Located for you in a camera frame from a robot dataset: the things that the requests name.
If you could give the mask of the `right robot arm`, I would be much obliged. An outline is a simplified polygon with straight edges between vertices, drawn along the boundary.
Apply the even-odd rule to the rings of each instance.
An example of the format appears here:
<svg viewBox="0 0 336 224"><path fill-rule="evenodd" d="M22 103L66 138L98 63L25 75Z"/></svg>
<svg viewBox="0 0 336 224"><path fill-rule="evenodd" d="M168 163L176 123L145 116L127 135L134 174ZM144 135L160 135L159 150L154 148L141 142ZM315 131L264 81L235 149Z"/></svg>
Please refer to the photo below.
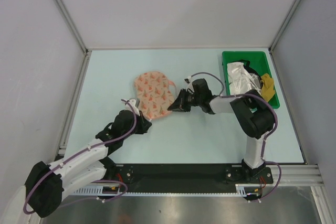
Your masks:
<svg viewBox="0 0 336 224"><path fill-rule="evenodd" d="M205 79L196 79L181 89L175 101L168 107L172 112L189 112L198 106L204 113L235 115L242 131L247 135L246 152L241 162L243 179L254 183L265 169L264 151L267 137L277 127L277 116L256 90L236 95L214 95Z"/></svg>

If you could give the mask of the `pink floral mesh laundry bag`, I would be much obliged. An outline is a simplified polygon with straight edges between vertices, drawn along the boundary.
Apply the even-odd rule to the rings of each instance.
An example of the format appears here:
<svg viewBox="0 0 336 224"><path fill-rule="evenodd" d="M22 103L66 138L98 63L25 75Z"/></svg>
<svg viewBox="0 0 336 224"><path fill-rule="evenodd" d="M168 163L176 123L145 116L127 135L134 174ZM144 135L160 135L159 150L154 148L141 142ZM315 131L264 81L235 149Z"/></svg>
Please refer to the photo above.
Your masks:
<svg viewBox="0 0 336 224"><path fill-rule="evenodd" d="M172 113L168 108L174 102L175 96L170 87L176 86L165 74L159 71L145 72L135 78L133 85L140 101L140 111L149 121Z"/></svg>

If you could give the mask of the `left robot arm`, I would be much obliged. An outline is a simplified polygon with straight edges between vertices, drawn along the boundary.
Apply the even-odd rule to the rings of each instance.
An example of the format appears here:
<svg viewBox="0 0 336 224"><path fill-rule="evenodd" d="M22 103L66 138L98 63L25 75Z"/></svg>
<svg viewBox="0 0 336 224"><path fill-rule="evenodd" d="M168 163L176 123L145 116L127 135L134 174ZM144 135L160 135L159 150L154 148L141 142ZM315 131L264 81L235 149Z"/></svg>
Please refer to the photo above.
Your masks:
<svg viewBox="0 0 336 224"><path fill-rule="evenodd" d="M118 150L129 136L147 133L151 125L142 112L122 110L77 153L50 164L36 163L24 184L24 214L36 213L42 218L47 217L77 189L99 180L112 181L116 169L108 156Z"/></svg>

